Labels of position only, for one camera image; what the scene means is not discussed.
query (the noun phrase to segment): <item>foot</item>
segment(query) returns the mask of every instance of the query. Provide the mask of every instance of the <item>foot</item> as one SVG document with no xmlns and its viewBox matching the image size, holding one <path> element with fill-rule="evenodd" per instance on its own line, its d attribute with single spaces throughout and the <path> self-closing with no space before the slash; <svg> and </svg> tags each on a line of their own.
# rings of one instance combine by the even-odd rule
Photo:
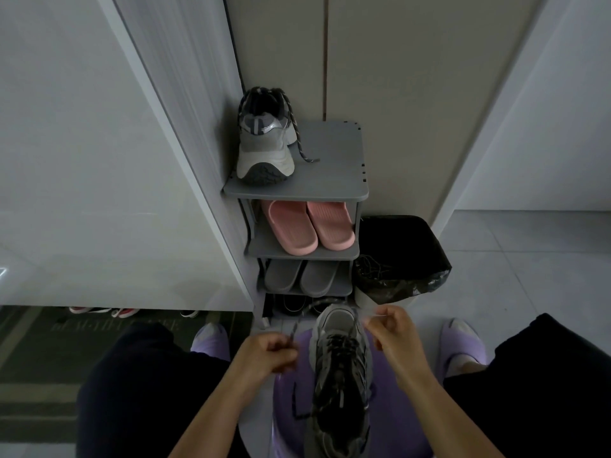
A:
<svg viewBox="0 0 611 458">
<path fill-rule="evenodd" d="M 230 362 L 229 337 L 225 328 L 218 323 L 207 323 L 195 335 L 191 352 L 201 352 Z"/>
<path fill-rule="evenodd" d="M 441 328 L 438 379 L 462 374 L 466 362 L 486 364 L 486 348 L 471 326 L 454 318 Z"/>
</svg>

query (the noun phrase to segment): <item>gray floor tile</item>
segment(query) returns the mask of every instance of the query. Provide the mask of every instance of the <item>gray floor tile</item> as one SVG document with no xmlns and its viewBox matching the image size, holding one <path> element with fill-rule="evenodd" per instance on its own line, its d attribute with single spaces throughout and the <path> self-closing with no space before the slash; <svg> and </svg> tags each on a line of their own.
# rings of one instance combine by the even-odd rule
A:
<svg viewBox="0 0 611 458">
<path fill-rule="evenodd" d="M 270 376 L 240 415 L 240 436 L 252 458 L 267 458 L 270 451 L 273 394 L 274 376 Z"/>
<path fill-rule="evenodd" d="M 507 253 L 540 313 L 611 354 L 611 254 Z"/>
<path fill-rule="evenodd" d="M 33 443 L 27 446 L 23 458 L 73 458 L 76 447 L 73 443 Z"/>
<path fill-rule="evenodd" d="M 611 252 L 611 213 L 481 212 L 505 251 Z"/>
<path fill-rule="evenodd" d="M 439 242 L 445 251 L 500 250 L 478 211 L 454 211 Z"/>
<path fill-rule="evenodd" d="M 23 458 L 27 443 L 0 443 L 0 456 L 2 458 Z"/>
<path fill-rule="evenodd" d="M 453 269 L 446 284 L 419 296 L 408 312 L 434 366 L 439 330 L 452 317 L 466 320 L 486 344 L 488 357 L 537 314 L 501 252 L 448 252 Z"/>
</svg>

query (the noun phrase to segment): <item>black shoelace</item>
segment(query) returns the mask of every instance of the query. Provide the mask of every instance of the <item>black shoelace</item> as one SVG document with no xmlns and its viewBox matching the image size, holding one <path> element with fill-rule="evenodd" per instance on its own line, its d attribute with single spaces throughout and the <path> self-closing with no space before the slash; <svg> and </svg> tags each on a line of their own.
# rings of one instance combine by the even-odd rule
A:
<svg viewBox="0 0 611 458">
<path fill-rule="evenodd" d="M 246 98 L 250 93 L 253 93 L 254 91 L 260 89 L 261 87 L 251 88 L 244 94 L 244 96 L 242 96 L 242 99 L 240 100 L 240 105 L 238 106 L 238 127 L 240 126 L 240 114 L 242 114 L 242 107 L 244 106 Z M 286 95 L 284 90 L 282 90 L 281 88 L 272 88 L 271 91 L 280 93 L 282 95 L 282 98 L 286 101 L 286 105 L 288 106 L 288 117 L 291 120 L 291 123 L 293 124 L 293 128 L 295 129 L 295 135 L 297 135 L 297 149 L 299 150 L 299 155 L 301 156 L 301 158 L 309 163 L 320 161 L 320 159 L 310 159 L 304 154 L 303 148 L 301 147 L 301 135 L 299 134 L 299 127 L 297 127 L 297 119 L 295 119 L 295 115 L 293 114 L 293 107 L 291 106 L 291 101 L 290 99 L 288 99 L 288 96 Z"/>
</svg>

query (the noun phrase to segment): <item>black trash bag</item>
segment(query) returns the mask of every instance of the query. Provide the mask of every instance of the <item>black trash bag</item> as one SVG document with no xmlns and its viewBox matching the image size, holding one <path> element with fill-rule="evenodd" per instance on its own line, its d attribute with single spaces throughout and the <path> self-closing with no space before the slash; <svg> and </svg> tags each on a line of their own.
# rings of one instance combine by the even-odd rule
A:
<svg viewBox="0 0 611 458">
<path fill-rule="evenodd" d="M 353 283 L 380 305 L 432 292 L 452 269 L 429 226 L 414 215 L 363 217 L 359 246 Z"/>
</svg>

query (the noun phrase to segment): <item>pink slipper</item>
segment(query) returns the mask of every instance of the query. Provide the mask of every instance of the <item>pink slipper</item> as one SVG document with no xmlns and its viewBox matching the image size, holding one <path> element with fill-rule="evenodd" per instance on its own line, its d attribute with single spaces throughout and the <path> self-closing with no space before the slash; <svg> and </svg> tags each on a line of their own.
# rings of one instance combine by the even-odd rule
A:
<svg viewBox="0 0 611 458">
<path fill-rule="evenodd" d="M 261 201 L 261 207 L 282 248 L 291 255 L 306 255 L 318 246 L 316 230 L 303 201 Z"/>
<path fill-rule="evenodd" d="M 320 242 L 327 249 L 344 250 L 355 243 L 346 203 L 308 202 L 307 210 Z"/>
</svg>

